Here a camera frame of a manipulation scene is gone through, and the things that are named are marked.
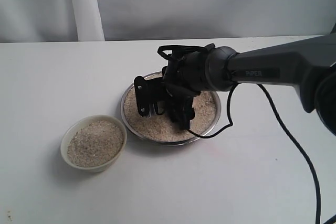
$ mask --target metal tray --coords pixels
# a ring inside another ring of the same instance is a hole
[[[145,76],[144,78],[148,78],[148,77],[151,77],[151,76],[154,76],[156,74],[161,74],[161,72],[156,72],[156,73],[151,73],[147,76]],[[154,144],[159,144],[159,145],[169,145],[169,146],[177,146],[177,145],[184,145],[184,144],[189,144],[193,141],[196,141],[198,139],[200,139],[199,137],[197,136],[194,136],[192,138],[189,138],[189,139],[186,139],[186,140],[182,140],[182,141],[176,141],[176,142],[161,142],[161,141],[156,141],[156,140],[153,140],[153,139],[149,139],[147,137],[144,137],[142,135],[140,135],[137,131],[135,131],[132,126],[127,122],[126,120],[126,117],[125,117],[125,113],[124,113],[124,103],[125,103],[125,99],[126,99],[126,96],[128,94],[128,92],[134,87],[134,85],[130,85],[124,95],[122,96],[122,99],[121,99],[121,104],[120,104],[120,111],[121,111],[121,117],[122,117],[122,120],[125,124],[125,126],[130,130],[130,132],[132,132],[134,135],[136,135],[138,138],[142,139],[142,140],[145,140],[145,141],[148,141],[148,142],[151,142],[151,143],[154,143]],[[217,124],[219,118],[220,118],[220,112],[222,110],[222,106],[221,106],[221,100],[219,99],[219,96],[216,92],[211,92],[214,100],[215,100],[215,103],[216,103],[216,115],[215,115],[215,118],[212,122],[212,124],[209,126],[208,129],[206,129],[204,132],[201,133],[201,135],[206,135],[207,133],[209,133]]]

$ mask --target tabletop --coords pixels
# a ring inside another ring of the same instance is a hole
[[[308,165],[262,91],[240,85],[234,127],[185,146],[156,146],[128,132],[120,158],[87,174],[61,159],[62,135],[95,114],[120,118],[134,77],[160,71],[160,45],[231,46],[238,52],[306,37],[0,44],[0,223],[313,223]],[[311,157],[322,221],[336,213],[335,137],[304,112],[292,87],[266,86]],[[219,93],[227,123],[227,93]]]

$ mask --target robotic arm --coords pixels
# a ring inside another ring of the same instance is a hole
[[[193,98],[201,91],[229,91],[237,83],[279,84],[293,86],[303,109],[316,109],[336,135],[336,34],[243,53],[214,44],[162,46],[158,53],[168,60],[163,77],[134,80],[141,116],[166,111],[171,121],[188,130],[195,116]]]

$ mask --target grain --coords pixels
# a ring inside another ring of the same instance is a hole
[[[98,121],[78,131],[68,146],[70,161],[81,167],[102,165],[113,159],[123,144],[123,133],[114,123]]]
[[[191,120],[191,130],[202,134],[206,131],[216,116],[216,103],[210,92],[202,92],[194,98],[195,118]],[[188,140],[194,135],[181,131],[177,124],[172,123],[165,113],[143,118],[138,114],[134,87],[128,92],[123,105],[127,122],[140,135],[158,142],[178,142]]]

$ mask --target white curtain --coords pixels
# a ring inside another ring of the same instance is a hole
[[[0,42],[327,34],[336,0],[0,0]]]

